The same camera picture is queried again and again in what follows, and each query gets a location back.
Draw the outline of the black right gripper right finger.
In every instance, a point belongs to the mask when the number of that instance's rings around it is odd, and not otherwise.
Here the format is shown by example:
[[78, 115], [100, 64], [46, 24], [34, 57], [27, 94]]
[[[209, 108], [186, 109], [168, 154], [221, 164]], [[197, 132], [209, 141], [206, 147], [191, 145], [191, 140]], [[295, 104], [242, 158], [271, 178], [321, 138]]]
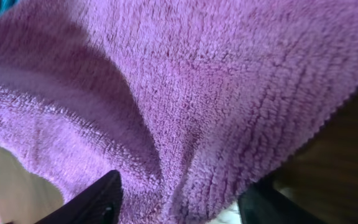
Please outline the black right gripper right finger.
[[237, 203], [242, 224], [325, 224], [275, 190], [270, 179], [251, 185]]

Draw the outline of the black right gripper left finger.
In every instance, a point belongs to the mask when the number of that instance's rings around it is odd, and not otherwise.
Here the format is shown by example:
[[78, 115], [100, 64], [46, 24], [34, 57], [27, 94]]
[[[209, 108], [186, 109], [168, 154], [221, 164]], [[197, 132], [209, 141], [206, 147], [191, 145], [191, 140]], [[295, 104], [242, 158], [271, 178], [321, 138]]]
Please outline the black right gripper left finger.
[[111, 170], [37, 224], [118, 224], [122, 200], [120, 173]]

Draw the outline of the purple microfiber cloth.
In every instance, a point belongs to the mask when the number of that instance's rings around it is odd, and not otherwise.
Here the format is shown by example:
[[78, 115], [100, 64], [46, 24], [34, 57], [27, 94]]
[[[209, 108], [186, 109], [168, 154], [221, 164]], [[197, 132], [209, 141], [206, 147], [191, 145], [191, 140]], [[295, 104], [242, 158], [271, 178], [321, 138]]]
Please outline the purple microfiber cloth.
[[123, 223], [204, 223], [358, 87], [358, 0], [21, 1], [0, 17], [0, 146]]

